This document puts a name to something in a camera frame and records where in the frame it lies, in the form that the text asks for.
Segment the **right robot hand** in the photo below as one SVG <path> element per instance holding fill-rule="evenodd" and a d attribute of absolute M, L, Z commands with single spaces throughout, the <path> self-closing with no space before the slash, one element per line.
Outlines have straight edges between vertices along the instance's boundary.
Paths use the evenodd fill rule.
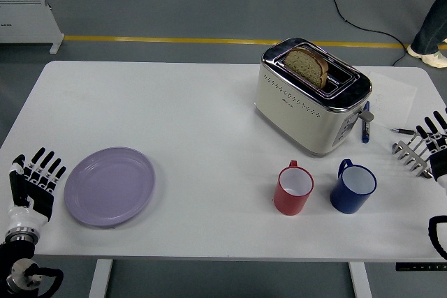
<path fill-rule="evenodd" d="M 433 111 L 433 117 L 443 132 L 439 130 L 430 117 L 424 118 L 429 132 L 420 125 L 416 126 L 416 132 L 422 137 L 430 152 L 429 162 L 434 180 L 446 189 L 446 120 L 436 110 Z"/>

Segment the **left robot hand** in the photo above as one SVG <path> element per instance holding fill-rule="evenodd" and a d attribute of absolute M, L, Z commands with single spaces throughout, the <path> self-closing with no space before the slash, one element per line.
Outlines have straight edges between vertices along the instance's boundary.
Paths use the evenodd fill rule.
<path fill-rule="evenodd" d="M 29 161 L 17 156 L 8 176 L 13 207 L 8 211 L 9 230 L 26 228 L 36 232 L 52 217 L 54 191 L 66 171 L 53 151 L 40 148 Z"/>

